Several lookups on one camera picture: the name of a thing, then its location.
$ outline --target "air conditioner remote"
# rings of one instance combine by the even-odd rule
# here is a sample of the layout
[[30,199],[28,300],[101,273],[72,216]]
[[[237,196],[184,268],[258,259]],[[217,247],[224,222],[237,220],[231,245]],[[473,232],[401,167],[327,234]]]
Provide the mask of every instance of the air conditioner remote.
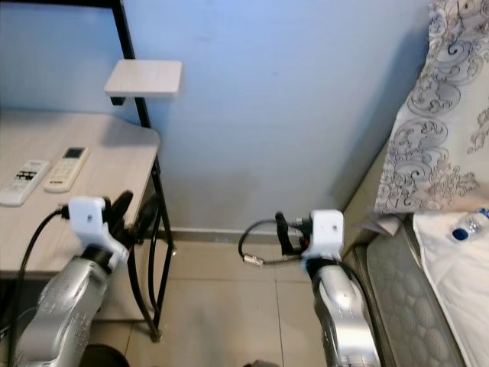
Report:
[[68,148],[63,158],[56,163],[51,174],[44,182],[44,189],[48,193],[65,193],[70,191],[88,155],[88,148]]
[[0,205],[22,205],[49,171],[49,167],[49,161],[32,160],[24,164],[12,182],[0,191]]

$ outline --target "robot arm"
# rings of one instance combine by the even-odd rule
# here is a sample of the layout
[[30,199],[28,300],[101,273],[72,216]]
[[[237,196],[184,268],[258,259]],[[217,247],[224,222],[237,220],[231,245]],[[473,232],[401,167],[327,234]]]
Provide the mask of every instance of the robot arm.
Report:
[[[243,253],[243,261],[259,266],[301,261],[313,283],[314,308],[322,326],[327,366],[380,367],[374,337],[365,316],[368,315],[366,296],[340,261],[342,213],[316,210],[310,218],[297,223],[285,222],[283,215],[278,213],[275,220],[282,255],[287,258],[267,261]],[[298,249],[290,244],[290,227],[302,233]]]
[[113,205],[100,197],[76,197],[70,201],[71,228],[84,251],[43,289],[34,319],[18,343],[17,365],[79,365],[112,271],[127,261],[129,251],[156,214],[157,207],[149,207],[136,225],[126,229],[123,215],[131,199],[132,193],[125,192]]

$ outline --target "gray mattress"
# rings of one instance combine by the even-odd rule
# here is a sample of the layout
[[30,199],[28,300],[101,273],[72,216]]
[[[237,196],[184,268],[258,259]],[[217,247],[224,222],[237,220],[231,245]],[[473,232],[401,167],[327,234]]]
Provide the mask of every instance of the gray mattress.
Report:
[[357,268],[373,308],[385,365],[464,367],[452,332],[423,270],[419,246],[406,221],[393,238],[378,236],[357,247],[348,262]]

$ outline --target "light wood desk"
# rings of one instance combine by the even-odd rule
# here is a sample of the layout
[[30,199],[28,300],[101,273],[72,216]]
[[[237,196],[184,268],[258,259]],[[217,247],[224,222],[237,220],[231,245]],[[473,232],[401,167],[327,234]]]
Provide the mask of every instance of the light wood desk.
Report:
[[[16,275],[37,226],[47,214],[59,204],[67,203],[72,196],[107,196],[113,201],[124,190],[130,190],[134,198],[125,219],[126,223],[134,222],[159,144],[155,130],[131,125],[110,115],[2,111],[0,187],[6,186],[29,159],[44,159],[55,164],[69,146],[86,146],[90,150],[71,191],[47,193],[41,182],[24,205],[18,208],[0,206],[2,278]],[[70,224],[55,218],[37,240],[28,262],[26,278],[49,278],[81,252],[79,240],[72,234]],[[156,273],[163,267],[163,253],[161,249],[157,250]],[[138,259],[140,257],[136,258],[139,264],[144,260]],[[140,284],[142,279],[145,277],[139,275]],[[115,272],[111,288],[100,317],[142,320],[125,266]]]

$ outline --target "wall baseboard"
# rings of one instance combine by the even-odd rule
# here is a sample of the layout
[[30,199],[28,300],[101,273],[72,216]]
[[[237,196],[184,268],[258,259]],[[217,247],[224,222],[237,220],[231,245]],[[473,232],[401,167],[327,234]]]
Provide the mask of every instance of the wall baseboard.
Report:
[[[237,244],[243,231],[225,230],[225,229],[201,229],[201,228],[172,228],[173,240],[175,242],[214,242],[214,243],[230,243]],[[163,228],[158,231],[159,239],[166,239],[166,234]],[[295,232],[289,233],[291,241],[293,237],[297,237]],[[254,244],[279,244],[277,234],[275,232],[260,232],[251,233],[246,239],[247,243]]]

